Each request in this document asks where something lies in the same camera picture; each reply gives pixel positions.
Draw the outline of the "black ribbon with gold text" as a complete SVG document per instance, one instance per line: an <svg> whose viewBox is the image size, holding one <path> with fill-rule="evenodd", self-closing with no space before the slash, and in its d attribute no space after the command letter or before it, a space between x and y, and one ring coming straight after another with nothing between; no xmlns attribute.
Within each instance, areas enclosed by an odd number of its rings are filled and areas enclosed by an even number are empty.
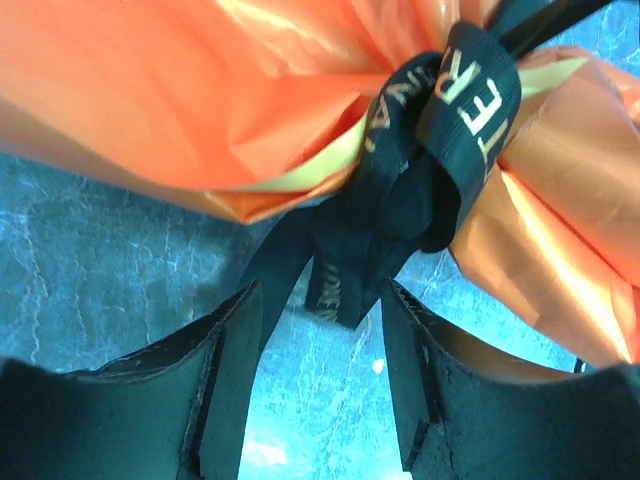
<svg viewBox="0 0 640 480"><path fill-rule="evenodd" d="M457 21L443 52L423 52L396 70L373 104L348 184L284 215L245 271L262 287L261 341L304 269L306 308L355 329L414 252L447 248L520 109L518 62L601 8L502 1L486 27Z"/></svg>

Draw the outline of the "orange flower bouquet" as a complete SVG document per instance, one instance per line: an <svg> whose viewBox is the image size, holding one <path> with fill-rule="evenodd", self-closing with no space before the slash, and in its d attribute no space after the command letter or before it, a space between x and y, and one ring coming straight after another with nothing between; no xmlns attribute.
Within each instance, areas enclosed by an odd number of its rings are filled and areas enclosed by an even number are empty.
<svg viewBox="0 0 640 480"><path fill-rule="evenodd" d="M1 147L219 218L281 220L348 184L396 70L500 2L5 1ZM548 41L517 64L520 109L445 249L584 361L635 363L639 81Z"/></svg>

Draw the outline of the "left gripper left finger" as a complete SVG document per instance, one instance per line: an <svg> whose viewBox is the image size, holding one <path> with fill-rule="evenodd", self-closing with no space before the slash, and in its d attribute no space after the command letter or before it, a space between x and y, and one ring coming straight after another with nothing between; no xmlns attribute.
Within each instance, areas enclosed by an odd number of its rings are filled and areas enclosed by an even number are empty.
<svg viewBox="0 0 640 480"><path fill-rule="evenodd" d="M262 295L96 370L1 361L5 479L234 479L256 375Z"/></svg>

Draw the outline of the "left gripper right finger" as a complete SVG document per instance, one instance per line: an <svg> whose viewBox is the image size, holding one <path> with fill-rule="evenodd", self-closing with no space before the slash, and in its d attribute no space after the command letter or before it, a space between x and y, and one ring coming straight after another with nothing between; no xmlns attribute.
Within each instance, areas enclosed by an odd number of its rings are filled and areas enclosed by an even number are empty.
<svg viewBox="0 0 640 480"><path fill-rule="evenodd" d="M415 479L635 479L639 369L583 374L500 350L395 281L383 333L401 465Z"/></svg>

